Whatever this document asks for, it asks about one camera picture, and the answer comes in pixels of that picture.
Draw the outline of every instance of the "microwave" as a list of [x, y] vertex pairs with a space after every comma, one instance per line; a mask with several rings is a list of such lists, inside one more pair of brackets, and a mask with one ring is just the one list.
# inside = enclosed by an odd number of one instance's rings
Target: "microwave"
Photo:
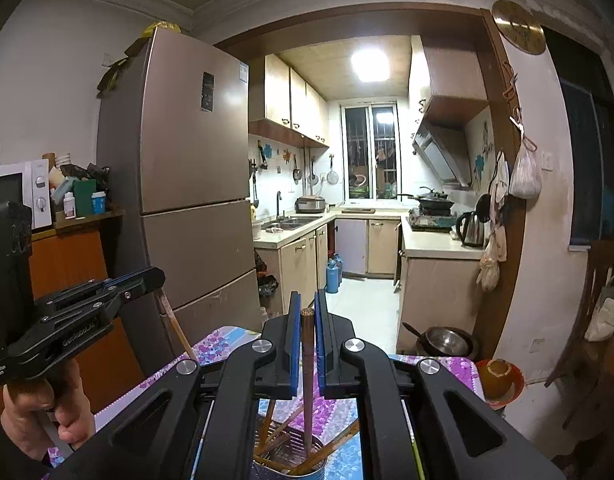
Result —
[[0, 204], [3, 202], [20, 202], [31, 208], [32, 229], [50, 226], [49, 161], [42, 158], [0, 166]]

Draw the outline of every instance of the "wooden stick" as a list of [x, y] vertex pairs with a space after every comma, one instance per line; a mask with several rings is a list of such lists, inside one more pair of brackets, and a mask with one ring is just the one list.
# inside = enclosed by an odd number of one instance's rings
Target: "wooden stick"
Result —
[[178, 320], [176, 319], [176, 314], [174, 314], [173, 309], [171, 309], [171, 305], [169, 304], [169, 300], [167, 299], [165, 295], [165, 291], [159, 288], [156, 291], [156, 297], [158, 298], [158, 301], [162, 305], [162, 308], [164, 309], [165, 313], [167, 314], [167, 317], [169, 318], [169, 322], [171, 323], [171, 326], [176, 332], [178, 339], [182, 343], [182, 346], [184, 347], [184, 350], [186, 351], [187, 356], [191, 360], [198, 362], [198, 359], [196, 358], [196, 354], [194, 353], [194, 349], [189, 344], [189, 341], [187, 341], [187, 338], [184, 335], [183, 329], [180, 327], [180, 323], [178, 323]]
[[271, 425], [271, 418], [274, 414], [275, 408], [276, 400], [271, 399], [269, 401], [269, 406], [267, 406], [267, 413], [264, 416], [262, 428], [260, 428], [260, 434], [258, 435], [258, 447], [256, 448], [256, 454], [258, 455], [262, 455], [261, 449], [263, 449], [264, 443], [266, 442], [267, 433], [269, 433], [269, 426]]
[[289, 466], [281, 464], [280, 462], [274, 462], [273, 460], [269, 460], [267, 458], [262, 458], [259, 455], [254, 455], [254, 460], [259, 464], [266, 465], [267, 467], [279, 473], [282, 473], [283, 471], [289, 471]]
[[349, 426], [344, 428], [334, 440], [332, 440], [326, 446], [320, 448], [313, 455], [309, 456], [302, 464], [297, 465], [291, 471], [290, 475], [304, 475], [310, 471], [317, 463], [322, 462], [325, 458], [331, 455], [335, 450], [342, 446], [345, 442], [351, 439], [356, 433], [360, 431], [360, 424], [358, 419], [354, 420]]
[[300, 312], [300, 339], [302, 341], [302, 399], [305, 407], [305, 456], [311, 454], [311, 425], [313, 422], [313, 343], [316, 311], [303, 308]]
[[298, 417], [298, 415], [302, 413], [302, 410], [304, 409], [305, 409], [304, 404], [301, 404], [300, 406], [298, 406], [298, 408], [296, 408], [296, 410], [294, 410], [294, 412], [290, 416], [287, 417], [287, 420], [284, 421], [280, 426], [278, 426], [271, 435], [269, 435], [269, 438], [267, 440], [271, 441], [274, 438], [276, 438], [278, 435], [280, 435], [286, 429], [286, 427], [290, 425], [296, 419], [296, 417]]
[[280, 444], [282, 444], [283, 442], [286, 442], [287, 440], [289, 440], [291, 438], [291, 434], [290, 433], [283, 433], [282, 435], [280, 435], [278, 438], [274, 438], [273, 440], [271, 440], [270, 438], [267, 439], [266, 444], [264, 444], [263, 449], [260, 450], [260, 452], [258, 453], [258, 455], [264, 455], [269, 453], [272, 449], [280, 446]]

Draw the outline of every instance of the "window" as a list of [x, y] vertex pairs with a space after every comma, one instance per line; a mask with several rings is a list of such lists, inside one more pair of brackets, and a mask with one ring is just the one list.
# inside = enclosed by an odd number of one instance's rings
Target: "window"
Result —
[[614, 97], [600, 57], [545, 28], [567, 109], [574, 165], [570, 244], [614, 239]]
[[396, 105], [343, 108], [346, 196], [396, 200], [400, 192], [400, 142]]

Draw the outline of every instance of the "refrigerator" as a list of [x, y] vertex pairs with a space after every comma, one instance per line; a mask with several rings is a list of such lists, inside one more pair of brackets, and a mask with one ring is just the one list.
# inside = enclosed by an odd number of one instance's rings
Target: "refrigerator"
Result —
[[[157, 28], [101, 98], [97, 164], [123, 210], [111, 275], [164, 270], [193, 345], [225, 325], [260, 331], [248, 190], [247, 65]], [[154, 297], [120, 314], [146, 375], [183, 352]]]

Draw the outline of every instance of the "purple floral tablecloth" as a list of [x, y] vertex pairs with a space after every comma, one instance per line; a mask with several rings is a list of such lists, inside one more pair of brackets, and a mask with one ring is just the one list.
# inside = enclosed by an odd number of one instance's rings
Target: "purple floral tablecloth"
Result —
[[[252, 341], [260, 336], [257, 332], [245, 330], [234, 326], [224, 326], [209, 334], [202, 341], [194, 345], [194, 353], [201, 365], [213, 363], [225, 359], [235, 348]], [[423, 357], [392, 355], [407, 363], [415, 364]], [[111, 403], [104, 410], [96, 414], [96, 430], [100, 430], [114, 416], [120, 413], [126, 406], [135, 400], [155, 381], [162, 377], [172, 366], [180, 361], [183, 356], [178, 356], [167, 366], [154, 373], [151, 377], [130, 390], [125, 395]], [[482, 386], [478, 377], [476, 365], [463, 357], [436, 358], [453, 375], [455, 375], [465, 386], [474, 391], [481, 399], [484, 399]], [[302, 403], [302, 374], [300, 373], [300, 384], [298, 386], [298, 397], [293, 400], [279, 400], [274, 409], [274, 420], [284, 421], [287, 416], [298, 405]], [[268, 406], [267, 400], [260, 401], [259, 412], [264, 415]], [[326, 400], [320, 396], [318, 391], [318, 378], [314, 378], [314, 413], [313, 413], [313, 434], [317, 436], [323, 444], [332, 440], [341, 430], [351, 424], [358, 416], [356, 401], [354, 399]], [[304, 416], [300, 414], [291, 424], [300, 430], [304, 429]], [[50, 456], [54, 464], [62, 461], [58, 450], [50, 450]], [[349, 442], [338, 449], [329, 459], [325, 466], [325, 479], [328, 480], [360, 480], [362, 479], [362, 455], [360, 453], [360, 437], [354, 436]]]

